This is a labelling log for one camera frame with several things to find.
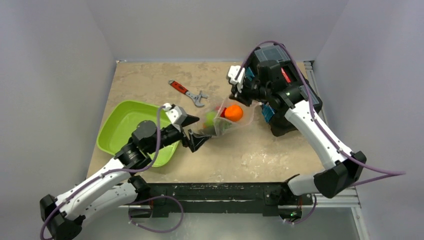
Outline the red handled adjustable wrench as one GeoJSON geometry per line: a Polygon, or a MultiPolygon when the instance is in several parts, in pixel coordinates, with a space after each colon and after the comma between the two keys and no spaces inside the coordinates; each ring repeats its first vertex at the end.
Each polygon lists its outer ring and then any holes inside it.
{"type": "Polygon", "coordinates": [[[176,89],[178,92],[189,97],[197,108],[202,108],[205,106],[205,104],[201,102],[201,99],[207,99],[208,95],[204,94],[202,90],[200,90],[198,94],[194,94],[187,88],[185,88],[182,84],[172,79],[168,81],[168,84],[174,89],[176,89]]]}

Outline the black mounting base rail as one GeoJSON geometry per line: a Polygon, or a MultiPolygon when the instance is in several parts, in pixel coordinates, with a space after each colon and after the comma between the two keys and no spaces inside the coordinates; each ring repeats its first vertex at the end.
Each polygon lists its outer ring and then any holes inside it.
{"type": "Polygon", "coordinates": [[[310,193],[295,196],[283,182],[150,183],[131,205],[153,218],[170,213],[261,214],[298,220],[310,193]]]}

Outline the green plastic tray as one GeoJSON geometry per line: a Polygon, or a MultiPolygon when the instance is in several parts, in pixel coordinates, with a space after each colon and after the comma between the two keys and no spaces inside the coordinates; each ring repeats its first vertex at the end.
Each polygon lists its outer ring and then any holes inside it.
{"type": "MultiPolygon", "coordinates": [[[[131,133],[140,122],[157,122],[158,108],[157,105],[133,100],[119,103],[99,131],[96,140],[97,147],[105,153],[115,155],[128,142],[131,133]]],[[[161,110],[161,128],[170,124],[166,113],[161,110]]],[[[178,145],[179,141],[160,149],[153,167],[158,168],[166,165],[172,159],[178,145]]]]}

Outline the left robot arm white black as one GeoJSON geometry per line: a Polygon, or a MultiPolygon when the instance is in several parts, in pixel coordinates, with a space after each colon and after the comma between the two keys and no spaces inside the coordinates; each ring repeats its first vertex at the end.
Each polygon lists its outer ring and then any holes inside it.
{"type": "Polygon", "coordinates": [[[127,144],[95,174],[58,196],[44,196],[39,202],[43,221],[40,239],[46,239],[48,230],[52,240],[73,240],[84,224],[103,212],[126,204],[152,204],[164,199],[165,195],[154,192],[138,174],[153,166],[164,147],[181,141],[195,152],[211,138],[184,131],[198,117],[174,112],[170,117],[171,123],[166,127],[151,120],[141,121],[127,144]]]}

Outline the black plastic toolbox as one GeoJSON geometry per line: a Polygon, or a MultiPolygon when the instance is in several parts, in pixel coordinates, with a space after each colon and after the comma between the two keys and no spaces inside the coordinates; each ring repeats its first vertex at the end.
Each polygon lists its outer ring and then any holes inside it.
{"type": "Polygon", "coordinates": [[[295,131],[296,127],[285,118],[285,113],[295,104],[308,99],[309,91],[316,112],[320,112],[323,102],[309,81],[301,80],[295,64],[287,52],[278,44],[258,46],[250,54],[245,79],[259,80],[265,88],[265,102],[262,103],[262,115],[275,137],[295,131]]]}

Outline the orange fake tangerine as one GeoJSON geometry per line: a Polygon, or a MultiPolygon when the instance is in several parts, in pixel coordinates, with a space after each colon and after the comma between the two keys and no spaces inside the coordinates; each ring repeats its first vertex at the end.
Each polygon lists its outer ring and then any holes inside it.
{"type": "Polygon", "coordinates": [[[232,122],[238,122],[243,118],[243,116],[244,116],[244,111],[237,104],[233,104],[225,108],[224,117],[227,120],[230,120],[232,122]]]}

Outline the clear zip top bag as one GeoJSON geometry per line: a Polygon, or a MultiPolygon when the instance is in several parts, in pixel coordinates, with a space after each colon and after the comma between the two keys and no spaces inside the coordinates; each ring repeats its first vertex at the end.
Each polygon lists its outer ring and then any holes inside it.
{"type": "Polygon", "coordinates": [[[251,124],[254,120],[255,108],[261,104],[254,101],[251,106],[245,106],[235,100],[225,98],[220,102],[214,102],[203,109],[198,117],[200,120],[196,123],[196,132],[204,135],[211,135],[213,138],[220,137],[236,129],[240,129],[251,124]],[[224,111],[231,105],[239,105],[243,109],[243,117],[237,122],[230,121],[224,117],[224,111]],[[214,119],[213,127],[203,128],[205,114],[214,111],[217,113],[214,119]]]}

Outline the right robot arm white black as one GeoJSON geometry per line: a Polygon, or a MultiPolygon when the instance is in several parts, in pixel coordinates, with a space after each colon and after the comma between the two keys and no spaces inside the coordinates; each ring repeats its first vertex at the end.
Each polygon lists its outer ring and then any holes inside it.
{"type": "Polygon", "coordinates": [[[288,204],[303,194],[321,194],[332,199],[360,178],[367,162],[362,151],[353,151],[324,123],[316,111],[318,97],[310,89],[294,61],[267,60],[258,64],[253,80],[246,69],[232,65],[226,74],[231,85],[230,99],[250,106],[253,101],[267,103],[282,119],[286,132],[298,130],[318,156],[323,170],[295,175],[283,183],[280,196],[288,204]]]}

